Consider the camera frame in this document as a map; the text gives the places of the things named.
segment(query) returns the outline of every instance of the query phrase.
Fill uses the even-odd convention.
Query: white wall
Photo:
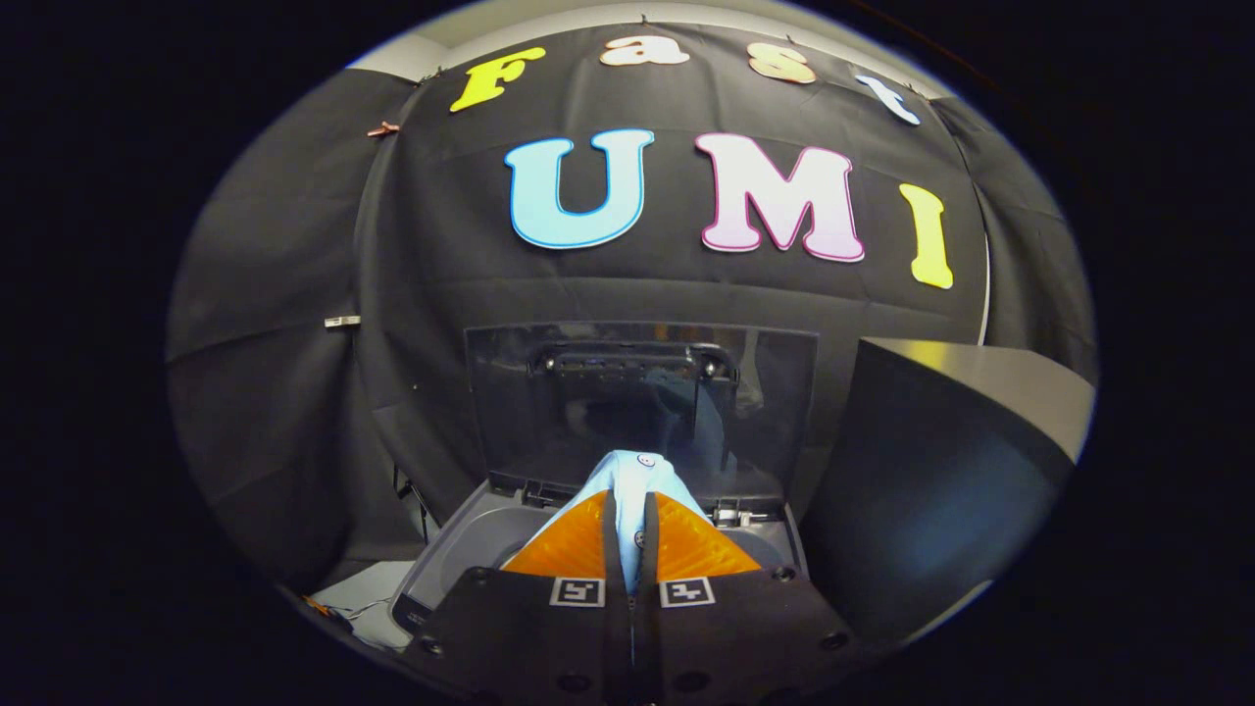
[[[365,54],[349,68],[419,80],[437,66],[454,66],[546,34],[586,26],[650,21],[695,23],[757,31],[840,56],[926,98],[953,95],[935,76],[837,23],[787,3],[611,3],[597,0],[487,0],[447,13]]]

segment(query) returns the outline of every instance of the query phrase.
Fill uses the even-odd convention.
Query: black fabric
[[[353,312],[353,228],[379,144],[413,84],[340,71],[269,127],[205,204],[171,293],[167,361]]]
[[[321,322],[237,340],[169,367],[174,429],[227,535],[267,576],[309,592],[350,517],[339,429],[349,339]]]
[[[395,494],[388,505],[351,329],[323,326],[355,310],[354,222],[379,147],[365,133],[412,92],[343,71],[294,105],[215,189],[174,282],[168,380],[188,469],[227,534],[295,591],[341,559],[420,549]]]
[[[684,64],[599,63],[606,41],[640,31],[567,31],[446,68],[423,83],[400,133],[380,152],[358,223],[364,372],[389,449],[438,520],[484,474],[464,372],[468,326],[617,319],[817,331],[817,394],[803,450],[814,463],[794,475],[802,489],[813,488],[831,449],[860,335],[959,342],[979,336],[980,208],[963,155],[921,98],[895,85],[924,119],[914,128],[853,79],[862,69],[804,48],[818,82],[762,76],[749,68],[745,46],[779,40],[724,28],[651,24],[650,33],[674,38],[692,55]],[[502,95],[449,113],[467,68],[531,46],[546,55],[527,61]],[[542,138],[575,142],[562,162],[561,201],[570,211],[591,209],[605,198],[605,162],[589,140],[625,127],[655,133],[644,149],[645,204],[636,224],[605,245],[572,251],[518,237],[506,152]],[[717,130],[754,138],[786,174],[806,145],[848,155],[866,258],[823,261],[798,245],[781,252],[769,242],[748,253],[704,247],[714,181],[694,138]],[[901,182],[924,186],[946,204],[951,290],[912,278],[915,231]]]
[[[989,232],[985,342],[1035,350],[1097,386],[1098,336],[1084,263],[1049,188],[963,100],[930,104],[963,150]]]

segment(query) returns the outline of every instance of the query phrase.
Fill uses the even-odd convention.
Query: orange gripper pad
[[[658,581],[722,577],[761,569],[705,518],[661,493],[658,498]]]
[[[602,490],[567,510],[501,569],[537,577],[606,578],[601,512],[607,493]]]

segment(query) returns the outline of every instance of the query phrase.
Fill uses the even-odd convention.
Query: light blue cloth
[[[636,547],[636,533],[645,530],[645,494],[661,493],[671,500],[693,510],[699,518],[710,523],[693,499],[684,482],[675,475],[671,463],[659,454],[638,451],[611,451],[606,454],[597,468],[592,469],[589,482],[562,510],[550,518],[532,539],[540,537],[550,525],[557,522],[567,510],[584,503],[602,490],[615,492],[615,528],[619,533],[619,561],[622,564],[624,582],[628,593],[636,593],[640,573],[641,549]]]

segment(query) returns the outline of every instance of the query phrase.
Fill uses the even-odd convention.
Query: cable
[[[350,613],[346,617],[350,621],[356,621],[358,618],[361,617],[363,613],[365,613],[370,608],[374,608],[375,606],[379,606],[380,603],[389,603],[390,601],[392,601],[392,598],[380,598],[379,601],[375,601],[373,603],[366,603],[365,606],[363,606],[361,608],[358,608],[356,611],[354,611],[353,613]]]
[[[341,613],[348,613],[348,616],[344,616],[345,618],[348,618],[350,621],[356,621],[368,609],[374,608],[375,606],[379,606],[380,603],[390,603],[390,602],[392,602],[392,598],[380,598],[379,601],[374,601],[371,603],[366,603],[361,608],[356,608],[356,609],[354,609],[354,608],[341,608],[339,606],[328,606],[325,603],[319,603],[318,606],[321,606],[323,608],[330,608],[333,611],[339,611]]]

